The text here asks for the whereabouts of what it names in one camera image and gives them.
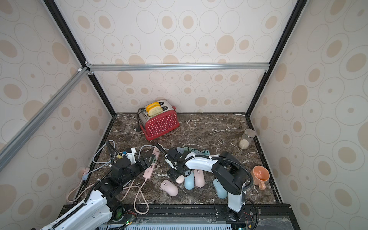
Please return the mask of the pink power strip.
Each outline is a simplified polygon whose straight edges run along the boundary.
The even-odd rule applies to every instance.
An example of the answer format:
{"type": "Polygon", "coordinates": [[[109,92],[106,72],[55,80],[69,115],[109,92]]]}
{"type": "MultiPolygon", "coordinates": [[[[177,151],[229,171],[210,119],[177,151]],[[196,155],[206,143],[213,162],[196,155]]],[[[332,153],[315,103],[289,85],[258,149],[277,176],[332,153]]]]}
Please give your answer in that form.
{"type": "Polygon", "coordinates": [[[152,152],[153,156],[150,157],[151,164],[150,164],[149,168],[147,168],[145,170],[144,175],[143,175],[143,177],[145,179],[147,179],[147,180],[151,179],[151,177],[153,175],[153,171],[156,167],[158,158],[160,156],[160,153],[161,153],[160,150],[157,147],[155,147],[153,152],[152,152]]]}

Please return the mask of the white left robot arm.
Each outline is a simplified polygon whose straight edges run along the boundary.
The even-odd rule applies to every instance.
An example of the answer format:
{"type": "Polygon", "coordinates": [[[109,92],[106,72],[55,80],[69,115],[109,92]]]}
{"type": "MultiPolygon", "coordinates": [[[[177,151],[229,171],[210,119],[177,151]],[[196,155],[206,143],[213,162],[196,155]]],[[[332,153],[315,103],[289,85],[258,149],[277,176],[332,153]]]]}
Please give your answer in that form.
{"type": "Polygon", "coordinates": [[[125,208],[116,196],[125,185],[144,173],[156,160],[153,154],[140,157],[135,164],[123,157],[111,167],[106,178],[93,185],[85,199],[44,230],[94,230],[111,219],[120,220],[125,208]]]}

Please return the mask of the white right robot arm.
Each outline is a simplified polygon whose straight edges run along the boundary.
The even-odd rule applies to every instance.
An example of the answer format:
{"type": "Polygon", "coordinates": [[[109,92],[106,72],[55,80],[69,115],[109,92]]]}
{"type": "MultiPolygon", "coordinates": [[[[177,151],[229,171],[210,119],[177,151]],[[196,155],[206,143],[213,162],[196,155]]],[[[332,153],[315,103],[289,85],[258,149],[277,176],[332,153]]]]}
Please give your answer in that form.
{"type": "Polygon", "coordinates": [[[170,165],[167,175],[176,180],[186,171],[202,170],[213,173],[228,193],[228,208],[239,213],[245,203],[244,194],[253,186],[254,179],[232,154],[225,151],[220,155],[203,155],[194,152],[179,153],[171,148],[164,150],[165,161],[170,165]]]}

